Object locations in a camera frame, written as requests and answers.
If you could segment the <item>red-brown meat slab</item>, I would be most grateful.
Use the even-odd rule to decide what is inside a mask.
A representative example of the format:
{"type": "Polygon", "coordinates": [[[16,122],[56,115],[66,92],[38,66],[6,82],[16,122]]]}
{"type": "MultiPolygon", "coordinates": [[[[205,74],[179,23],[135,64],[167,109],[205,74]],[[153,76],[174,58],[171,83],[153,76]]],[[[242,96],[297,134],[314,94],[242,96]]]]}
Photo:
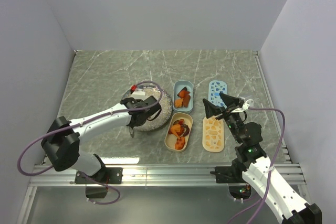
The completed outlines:
{"type": "Polygon", "coordinates": [[[183,99],[183,107],[188,107],[188,104],[190,102],[191,96],[189,94],[186,94],[184,99],[183,99]]]}

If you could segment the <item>orange crab claw piece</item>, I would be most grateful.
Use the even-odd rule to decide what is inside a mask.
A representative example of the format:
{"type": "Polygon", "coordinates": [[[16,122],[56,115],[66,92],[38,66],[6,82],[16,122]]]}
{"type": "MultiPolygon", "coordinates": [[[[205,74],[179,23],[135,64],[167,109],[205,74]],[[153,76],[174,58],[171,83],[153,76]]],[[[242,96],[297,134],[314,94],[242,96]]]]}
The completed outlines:
{"type": "Polygon", "coordinates": [[[183,99],[186,95],[189,95],[189,93],[190,93],[189,91],[182,89],[177,96],[183,99]]]}

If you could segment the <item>orange fried cutlet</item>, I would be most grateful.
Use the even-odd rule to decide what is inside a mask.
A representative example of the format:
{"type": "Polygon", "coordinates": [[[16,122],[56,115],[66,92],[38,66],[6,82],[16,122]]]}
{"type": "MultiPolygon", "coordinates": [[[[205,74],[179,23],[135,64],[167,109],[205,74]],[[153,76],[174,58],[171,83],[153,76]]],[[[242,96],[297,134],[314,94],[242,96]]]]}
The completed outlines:
{"type": "Polygon", "coordinates": [[[175,102],[174,102],[174,106],[176,108],[181,108],[181,107],[183,107],[183,102],[184,102],[183,98],[176,99],[175,102]]]}

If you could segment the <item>beige lunch box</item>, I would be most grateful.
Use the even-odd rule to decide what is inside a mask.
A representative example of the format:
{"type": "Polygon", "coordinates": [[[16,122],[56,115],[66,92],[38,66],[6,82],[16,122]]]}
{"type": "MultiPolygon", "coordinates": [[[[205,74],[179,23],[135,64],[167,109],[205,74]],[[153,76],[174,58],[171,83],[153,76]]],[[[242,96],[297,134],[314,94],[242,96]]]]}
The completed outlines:
{"type": "Polygon", "coordinates": [[[164,144],[166,146],[166,148],[170,151],[174,151],[174,152],[183,152],[188,144],[189,138],[190,138],[190,134],[191,134],[191,129],[192,129],[192,125],[193,125],[193,119],[190,115],[182,113],[182,112],[177,112],[172,116],[172,119],[169,123],[169,128],[166,134],[166,137],[164,139],[164,144]],[[181,125],[181,131],[179,132],[180,137],[184,136],[185,137],[185,145],[184,148],[182,150],[175,150],[174,145],[176,143],[176,139],[177,137],[173,134],[169,134],[169,129],[174,125],[174,124],[178,124],[178,121],[183,119],[184,120],[184,125],[181,125]]]}

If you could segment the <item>blue lunch box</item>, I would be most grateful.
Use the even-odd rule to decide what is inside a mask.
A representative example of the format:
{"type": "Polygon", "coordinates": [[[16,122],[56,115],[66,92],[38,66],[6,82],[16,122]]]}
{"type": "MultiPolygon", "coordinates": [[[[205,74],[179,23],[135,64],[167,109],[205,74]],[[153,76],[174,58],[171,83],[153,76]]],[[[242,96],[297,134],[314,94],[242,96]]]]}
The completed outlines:
{"type": "Polygon", "coordinates": [[[191,113],[192,109],[193,109],[193,103],[194,102],[194,87],[193,84],[190,81],[186,81],[186,80],[179,80],[175,83],[174,85],[174,95],[173,95],[173,110],[175,112],[183,112],[183,113],[191,113]],[[188,104],[188,107],[181,107],[181,108],[176,108],[174,106],[174,102],[176,99],[179,99],[180,97],[178,97],[178,93],[184,88],[187,87],[187,90],[190,92],[189,95],[191,96],[190,102],[188,104]]]}

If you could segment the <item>spotted orange food piece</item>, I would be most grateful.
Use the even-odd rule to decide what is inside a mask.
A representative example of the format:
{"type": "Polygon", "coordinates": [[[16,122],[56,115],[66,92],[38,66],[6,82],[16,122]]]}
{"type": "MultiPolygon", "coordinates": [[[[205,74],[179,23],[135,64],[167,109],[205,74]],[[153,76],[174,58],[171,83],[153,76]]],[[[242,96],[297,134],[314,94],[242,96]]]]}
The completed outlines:
{"type": "Polygon", "coordinates": [[[180,138],[176,139],[176,143],[174,145],[175,150],[182,150],[185,145],[185,137],[181,136],[180,138]]]}

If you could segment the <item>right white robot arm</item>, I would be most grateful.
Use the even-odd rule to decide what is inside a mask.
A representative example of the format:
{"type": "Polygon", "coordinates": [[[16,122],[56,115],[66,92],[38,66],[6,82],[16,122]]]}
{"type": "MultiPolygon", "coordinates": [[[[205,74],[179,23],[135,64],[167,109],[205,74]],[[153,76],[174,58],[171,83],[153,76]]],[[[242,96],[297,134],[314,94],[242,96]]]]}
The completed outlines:
{"type": "Polygon", "coordinates": [[[240,117],[247,110],[256,110],[252,99],[242,99],[220,94],[224,106],[215,106],[203,99],[206,118],[215,117],[225,121],[234,140],[236,159],[221,176],[233,182],[246,182],[260,196],[255,203],[257,209],[249,218],[252,223],[267,205],[279,223],[322,223],[322,211],[316,204],[308,203],[296,194],[276,170],[275,159],[270,158],[260,146],[263,141],[261,125],[255,122],[245,123],[240,117]]]}

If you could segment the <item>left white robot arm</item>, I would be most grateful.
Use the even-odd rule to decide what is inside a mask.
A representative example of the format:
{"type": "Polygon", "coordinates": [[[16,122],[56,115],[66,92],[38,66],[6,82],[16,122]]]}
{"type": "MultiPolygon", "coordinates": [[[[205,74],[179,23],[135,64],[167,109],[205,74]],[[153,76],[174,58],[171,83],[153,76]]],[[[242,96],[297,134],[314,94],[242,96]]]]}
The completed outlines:
{"type": "Polygon", "coordinates": [[[72,168],[83,172],[94,183],[102,182],[106,170],[99,156],[86,153],[80,145],[116,127],[133,129],[162,110],[154,96],[144,101],[126,98],[102,112],[73,120],[61,116],[54,120],[41,146],[57,172],[72,168]]]}

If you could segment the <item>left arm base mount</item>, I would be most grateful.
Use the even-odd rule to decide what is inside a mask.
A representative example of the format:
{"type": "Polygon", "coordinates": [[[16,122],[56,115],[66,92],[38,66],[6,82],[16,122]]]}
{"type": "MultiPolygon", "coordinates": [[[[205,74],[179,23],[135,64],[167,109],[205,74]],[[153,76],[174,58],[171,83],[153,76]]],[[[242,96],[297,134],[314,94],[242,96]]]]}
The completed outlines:
{"type": "Polygon", "coordinates": [[[76,185],[85,185],[87,201],[95,205],[110,205],[116,203],[121,193],[112,185],[119,185],[122,182],[123,168],[108,168],[97,154],[89,155],[88,158],[79,158],[79,166],[76,166],[76,185]],[[101,202],[109,191],[117,193],[116,199],[109,202],[101,202]]]}

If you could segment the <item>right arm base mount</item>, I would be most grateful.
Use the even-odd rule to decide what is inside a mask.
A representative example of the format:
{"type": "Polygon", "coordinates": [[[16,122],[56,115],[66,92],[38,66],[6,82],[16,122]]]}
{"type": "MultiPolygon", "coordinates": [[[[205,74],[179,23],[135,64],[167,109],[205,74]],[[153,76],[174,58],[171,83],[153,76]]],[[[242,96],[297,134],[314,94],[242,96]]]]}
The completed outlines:
{"type": "Polygon", "coordinates": [[[247,200],[251,197],[252,189],[242,178],[244,171],[246,166],[236,158],[230,166],[216,166],[210,174],[215,176],[217,184],[228,184],[229,194],[233,198],[247,200]]]}

